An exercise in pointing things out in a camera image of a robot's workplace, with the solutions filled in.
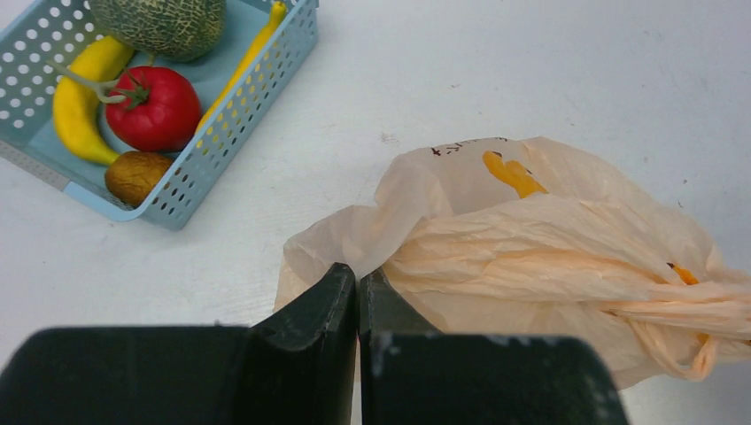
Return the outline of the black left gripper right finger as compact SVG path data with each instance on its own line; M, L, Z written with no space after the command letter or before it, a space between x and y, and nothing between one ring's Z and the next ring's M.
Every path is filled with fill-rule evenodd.
M359 285L366 424L625 424L593 348L571 336L445 333L382 270Z

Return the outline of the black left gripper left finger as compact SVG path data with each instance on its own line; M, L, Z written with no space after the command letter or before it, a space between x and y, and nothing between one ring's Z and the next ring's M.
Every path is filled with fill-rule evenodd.
M333 265L252 326L47 328L1 373L4 424L346 424L357 302Z

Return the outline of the orange translucent plastic bag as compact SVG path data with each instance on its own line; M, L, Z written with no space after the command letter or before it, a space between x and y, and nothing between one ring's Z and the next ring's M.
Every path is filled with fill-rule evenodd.
M626 389L750 358L750 277L616 167L554 140L502 137L397 156L371 206L283 247L282 307L335 263L381 271L445 332L588 342Z

